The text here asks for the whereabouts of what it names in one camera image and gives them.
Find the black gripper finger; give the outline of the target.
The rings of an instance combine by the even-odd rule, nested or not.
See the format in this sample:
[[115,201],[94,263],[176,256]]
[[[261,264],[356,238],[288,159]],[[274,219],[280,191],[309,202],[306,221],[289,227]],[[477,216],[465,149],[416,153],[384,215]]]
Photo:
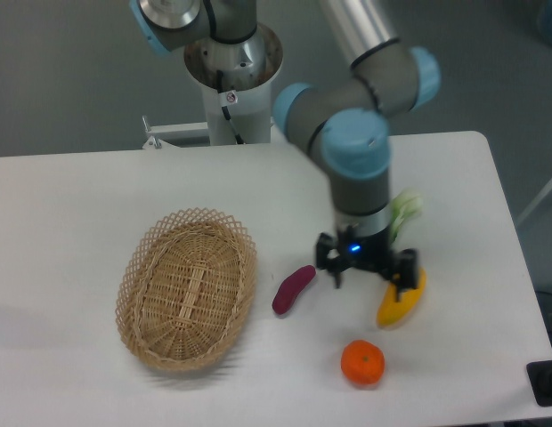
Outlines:
[[337,241],[327,233],[318,236],[315,245],[315,263],[318,270],[325,270],[334,279],[335,288],[342,286],[342,274],[347,269],[346,258],[338,252]]
[[390,250],[386,256],[385,265],[380,270],[380,276],[394,285],[394,299],[400,302],[404,293],[418,289],[418,250],[414,248],[403,249],[400,252]]

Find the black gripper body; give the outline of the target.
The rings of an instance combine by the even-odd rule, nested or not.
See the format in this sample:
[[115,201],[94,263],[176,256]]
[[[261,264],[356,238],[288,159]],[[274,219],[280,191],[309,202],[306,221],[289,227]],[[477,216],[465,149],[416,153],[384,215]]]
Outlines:
[[387,269],[391,259],[390,227],[364,236],[357,235],[356,231],[352,226],[337,231],[337,252],[342,268],[370,272]]

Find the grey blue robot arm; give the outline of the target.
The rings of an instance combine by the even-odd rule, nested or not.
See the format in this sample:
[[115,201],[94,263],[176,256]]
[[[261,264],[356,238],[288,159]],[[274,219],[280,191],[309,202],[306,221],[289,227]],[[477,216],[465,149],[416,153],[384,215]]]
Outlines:
[[255,2],[133,1],[130,8],[156,52],[183,51],[203,91],[212,144],[267,142],[276,125],[327,175],[336,232],[318,238],[318,269],[335,278],[350,268],[377,273],[395,301],[418,293],[417,252],[391,247],[387,121],[432,100],[441,76],[428,50],[400,41],[380,2],[322,2],[350,77],[331,91],[293,84],[274,102],[259,90],[280,71],[283,53]]

